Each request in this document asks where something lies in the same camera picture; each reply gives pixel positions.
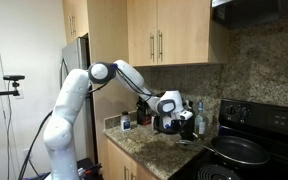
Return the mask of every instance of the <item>pot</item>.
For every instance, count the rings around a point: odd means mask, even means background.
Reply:
[[[270,160],[268,152],[260,145],[235,136],[217,136],[211,140],[211,147],[187,140],[176,143],[202,146],[224,162],[241,168],[258,168]]]

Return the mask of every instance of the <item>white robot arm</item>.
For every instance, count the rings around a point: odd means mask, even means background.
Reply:
[[[141,74],[123,60],[117,60],[113,64],[93,63],[88,72],[74,69],[64,81],[52,117],[44,131],[44,143],[52,169],[47,180],[80,179],[73,139],[74,121],[88,94],[90,83],[105,84],[111,79],[136,92],[153,111],[163,116],[165,128],[169,128],[174,119],[187,120],[193,115],[184,110],[180,93],[176,90],[167,91],[161,98],[153,96],[144,86]]]

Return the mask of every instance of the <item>white wall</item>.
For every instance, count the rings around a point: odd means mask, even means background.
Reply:
[[[25,80],[20,81],[24,99],[11,97],[19,166],[24,160],[22,150],[30,146],[43,118],[53,109],[59,92],[61,49],[65,44],[62,1],[0,0],[0,53],[4,74],[25,75]],[[42,139],[43,131],[35,142],[32,158],[40,173],[50,170]],[[28,165],[26,176],[34,174]]]

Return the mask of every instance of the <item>lower cabinet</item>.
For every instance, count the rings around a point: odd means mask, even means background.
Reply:
[[[156,180],[151,172],[135,162],[112,141],[108,140],[110,179],[114,180]]]

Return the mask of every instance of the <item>range hood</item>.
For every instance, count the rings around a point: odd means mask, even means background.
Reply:
[[[288,16],[288,0],[212,0],[215,22],[228,29],[251,27]]]

